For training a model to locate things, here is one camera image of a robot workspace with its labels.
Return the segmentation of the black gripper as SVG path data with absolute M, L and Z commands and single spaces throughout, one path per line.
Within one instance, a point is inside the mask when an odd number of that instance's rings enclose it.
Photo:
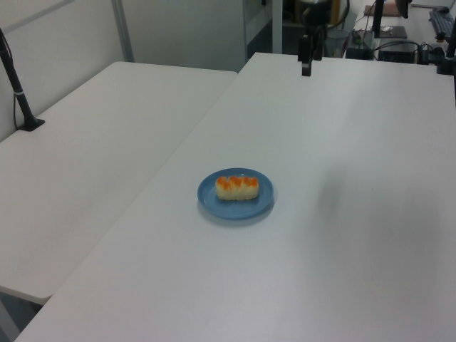
M 306 33 L 314 34 L 313 59 L 321 61 L 326 40 L 326 28 L 331 20 L 332 1 L 311 0 L 299 2 L 299 18 Z M 311 37 L 299 39 L 298 61 L 301 62 L 302 76 L 311 75 Z

